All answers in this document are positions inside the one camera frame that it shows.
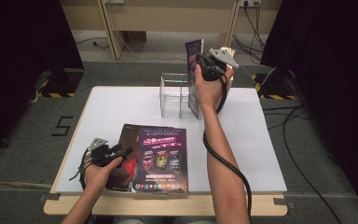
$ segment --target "wrist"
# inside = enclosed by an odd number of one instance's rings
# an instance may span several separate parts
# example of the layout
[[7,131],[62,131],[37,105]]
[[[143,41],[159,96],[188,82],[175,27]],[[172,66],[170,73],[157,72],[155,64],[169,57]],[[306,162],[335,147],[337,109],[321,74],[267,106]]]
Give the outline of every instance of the wrist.
[[204,117],[207,115],[216,115],[216,108],[214,108],[214,105],[202,105],[201,110]]
[[98,185],[88,184],[86,185],[86,188],[84,189],[83,192],[100,196],[101,194],[103,194],[103,188],[101,188]]

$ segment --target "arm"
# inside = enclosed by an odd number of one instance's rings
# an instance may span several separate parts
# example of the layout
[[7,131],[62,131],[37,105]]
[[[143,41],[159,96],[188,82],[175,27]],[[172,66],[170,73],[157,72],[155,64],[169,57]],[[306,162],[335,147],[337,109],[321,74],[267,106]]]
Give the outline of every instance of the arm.
[[62,221],[62,224],[84,223],[87,220],[92,207],[97,203],[103,193],[110,172],[115,169],[122,160],[123,159],[119,157],[105,167],[98,167],[92,164],[86,169],[86,188],[74,207],[72,207],[71,211]]
[[[227,69],[230,79],[234,71]],[[200,66],[196,67],[196,90],[205,122],[205,133],[213,150],[238,168],[229,142],[217,117],[215,104],[222,94],[220,80],[207,82]],[[246,194],[241,179],[210,153],[207,155],[208,177],[217,223],[250,223]]]

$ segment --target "electrical outlet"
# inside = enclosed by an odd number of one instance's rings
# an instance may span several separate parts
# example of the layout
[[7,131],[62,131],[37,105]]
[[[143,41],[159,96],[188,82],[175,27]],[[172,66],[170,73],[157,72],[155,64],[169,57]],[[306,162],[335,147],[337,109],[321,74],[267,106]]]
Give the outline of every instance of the electrical outlet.
[[245,7],[245,1],[248,2],[248,7],[256,7],[256,4],[261,5],[261,0],[241,0],[240,7]]

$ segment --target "person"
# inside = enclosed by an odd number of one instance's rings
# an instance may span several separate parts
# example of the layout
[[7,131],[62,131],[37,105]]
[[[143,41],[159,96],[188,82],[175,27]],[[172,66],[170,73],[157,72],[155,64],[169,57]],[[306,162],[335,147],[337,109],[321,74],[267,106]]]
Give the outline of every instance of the person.
[[[223,80],[230,80],[233,75],[234,71],[228,67],[225,73],[227,78],[223,78]],[[200,101],[204,117],[205,133],[209,145],[216,153],[238,168],[238,164],[215,110],[215,105],[222,96],[221,82],[220,80],[205,81],[198,64],[196,66],[195,76],[197,97]],[[120,162],[121,159],[117,158],[104,168],[91,165],[86,169],[87,186],[82,196],[62,223],[83,223],[87,219],[92,206],[103,193],[103,188],[110,171],[119,165]],[[210,153],[207,153],[207,169],[213,197],[215,218],[178,217],[174,223],[250,223],[250,218],[247,213],[246,193],[241,179]],[[162,218],[118,217],[117,219],[115,218],[115,223],[162,223]]]

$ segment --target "forearm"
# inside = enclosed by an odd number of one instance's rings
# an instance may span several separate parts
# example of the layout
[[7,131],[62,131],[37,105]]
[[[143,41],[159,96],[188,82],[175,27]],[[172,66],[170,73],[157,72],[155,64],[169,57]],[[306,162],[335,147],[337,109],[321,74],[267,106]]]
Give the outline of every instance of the forearm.
[[[212,149],[238,168],[226,135],[213,107],[203,107],[205,132]],[[241,179],[210,153],[208,177],[217,223],[248,223],[246,197]]]
[[97,203],[101,194],[102,191],[100,189],[94,189],[92,186],[87,186],[79,200],[77,200],[74,207],[72,207],[69,214],[62,221],[62,224],[85,223],[91,213],[92,207]]

